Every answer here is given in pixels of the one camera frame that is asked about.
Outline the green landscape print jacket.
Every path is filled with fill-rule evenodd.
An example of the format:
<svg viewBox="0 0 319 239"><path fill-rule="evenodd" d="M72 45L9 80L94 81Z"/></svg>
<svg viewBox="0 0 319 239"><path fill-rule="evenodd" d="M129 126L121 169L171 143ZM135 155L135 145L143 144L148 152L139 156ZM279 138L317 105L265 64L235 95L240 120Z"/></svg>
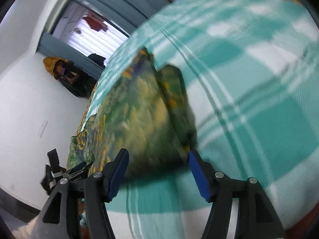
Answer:
<svg viewBox="0 0 319 239"><path fill-rule="evenodd" d="M97 113L71 138L67 168L85 162L89 173L101 171L126 149L126 179L161 175L187 161L196 138L181 70L172 65L156 70L153 55L141 48Z"/></svg>

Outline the dark garment at window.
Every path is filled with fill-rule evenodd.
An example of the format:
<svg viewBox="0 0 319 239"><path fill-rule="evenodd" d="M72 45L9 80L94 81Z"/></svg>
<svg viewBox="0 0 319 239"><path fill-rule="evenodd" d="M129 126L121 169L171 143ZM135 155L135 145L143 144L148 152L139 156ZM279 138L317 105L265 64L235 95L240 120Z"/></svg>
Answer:
<svg viewBox="0 0 319 239"><path fill-rule="evenodd" d="M92 53L88 56L88 58L92 60L93 62L95 62L97 65L99 65L101 68L105 69L105 65L104 65L105 57L102 57L96 53Z"/></svg>

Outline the blue-grey curtain left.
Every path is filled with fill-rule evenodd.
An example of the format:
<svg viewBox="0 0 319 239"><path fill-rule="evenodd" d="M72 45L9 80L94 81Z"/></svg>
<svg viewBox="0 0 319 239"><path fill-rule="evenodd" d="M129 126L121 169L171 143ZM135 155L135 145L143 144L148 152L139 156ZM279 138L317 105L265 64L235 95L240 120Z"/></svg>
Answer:
<svg viewBox="0 0 319 239"><path fill-rule="evenodd" d="M101 66L90 58L46 32L42 34L39 40L37 51L45 56L59 57L72 61L75 66L96 80L99 80L104 71Z"/></svg>

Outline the red hanging garment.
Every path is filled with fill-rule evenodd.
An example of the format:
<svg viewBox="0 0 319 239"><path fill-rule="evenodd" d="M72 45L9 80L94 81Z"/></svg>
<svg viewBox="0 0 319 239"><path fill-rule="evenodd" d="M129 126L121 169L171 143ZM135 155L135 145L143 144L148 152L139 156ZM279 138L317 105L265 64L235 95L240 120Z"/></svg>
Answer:
<svg viewBox="0 0 319 239"><path fill-rule="evenodd" d="M104 24L101 20L93 16L84 16L82 19L85 20L85 22L87 22L89 27L93 29L94 31L99 32L102 30L106 32L108 30L108 26L106 24Z"/></svg>

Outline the teal white plaid bedsheet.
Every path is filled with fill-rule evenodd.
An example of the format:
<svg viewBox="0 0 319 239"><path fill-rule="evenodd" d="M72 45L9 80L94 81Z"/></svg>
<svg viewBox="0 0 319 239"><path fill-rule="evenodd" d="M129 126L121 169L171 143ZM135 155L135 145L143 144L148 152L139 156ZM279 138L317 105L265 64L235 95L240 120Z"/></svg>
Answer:
<svg viewBox="0 0 319 239"><path fill-rule="evenodd" d="M290 0L177 0L108 61L90 103L146 47L180 68L198 152L233 179L262 184L285 229L318 204L318 28Z"/></svg>

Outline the white wall switch plate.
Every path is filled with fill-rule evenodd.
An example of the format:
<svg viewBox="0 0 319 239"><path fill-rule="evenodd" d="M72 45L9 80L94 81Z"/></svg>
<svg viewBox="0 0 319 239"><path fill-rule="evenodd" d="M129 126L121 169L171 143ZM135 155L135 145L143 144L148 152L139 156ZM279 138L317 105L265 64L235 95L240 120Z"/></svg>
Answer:
<svg viewBox="0 0 319 239"><path fill-rule="evenodd" d="M38 130L38 133L37 133L37 136L39 138L42 137L46 127L47 127L47 124L48 124L48 120L43 120L43 122L41 123L40 127L39 127L39 130Z"/></svg>

